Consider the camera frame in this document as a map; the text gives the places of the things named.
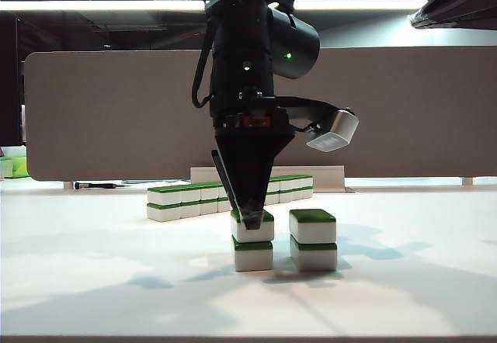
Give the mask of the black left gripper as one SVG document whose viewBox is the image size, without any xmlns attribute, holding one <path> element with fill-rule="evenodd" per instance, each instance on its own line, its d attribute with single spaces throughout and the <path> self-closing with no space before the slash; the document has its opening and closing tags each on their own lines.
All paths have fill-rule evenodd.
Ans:
<svg viewBox="0 0 497 343">
<path fill-rule="evenodd" d="M 294 138 L 285 109 L 252 109 L 214 119 L 214 165 L 247 230 L 259 229 L 275 157 Z"/>
</svg>

